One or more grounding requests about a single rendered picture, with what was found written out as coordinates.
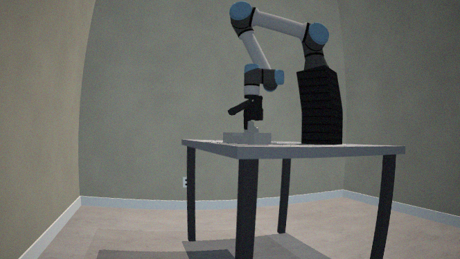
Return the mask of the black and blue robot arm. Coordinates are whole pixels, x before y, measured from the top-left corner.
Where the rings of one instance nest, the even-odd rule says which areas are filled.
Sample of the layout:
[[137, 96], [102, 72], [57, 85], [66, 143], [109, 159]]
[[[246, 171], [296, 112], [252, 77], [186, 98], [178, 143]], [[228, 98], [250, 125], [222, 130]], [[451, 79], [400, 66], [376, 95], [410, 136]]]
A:
[[[283, 70], [271, 69], [252, 27], [260, 26], [298, 37], [305, 56], [304, 70], [318, 66], [329, 66], [324, 58], [323, 47], [328, 41], [328, 29], [318, 22], [301, 24], [286, 18], [260, 12], [246, 1], [238, 1], [230, 7], [231, 25], [242, 40], [253, 64], [245, 65], [244, 94], [260, 95], [260, 84], [268, 92], [284, 83]], [[255, 85], [255, 86], [254, 86]]]

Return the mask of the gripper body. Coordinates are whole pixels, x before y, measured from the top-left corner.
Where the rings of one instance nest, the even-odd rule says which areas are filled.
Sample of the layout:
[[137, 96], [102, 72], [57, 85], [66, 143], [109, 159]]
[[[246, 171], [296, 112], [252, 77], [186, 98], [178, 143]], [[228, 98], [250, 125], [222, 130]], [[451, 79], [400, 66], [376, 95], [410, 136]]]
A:
[[[247, 112], [248, 121], [249, 120], [263, 120], [263, 108], [262, 108], [262, 96], [259, 95], [245, 95], [246, 99], [249, 99], [250, 105], [244, 108], [244, 114]], [[254, 101], [252, 102], [252, 99]], [[249, 108], [249, 107], [260, 107], [260, 108]], [[243, 114], [243, 115], [244, 115]], [[261, 119], [260, 119], [261, 117]]]

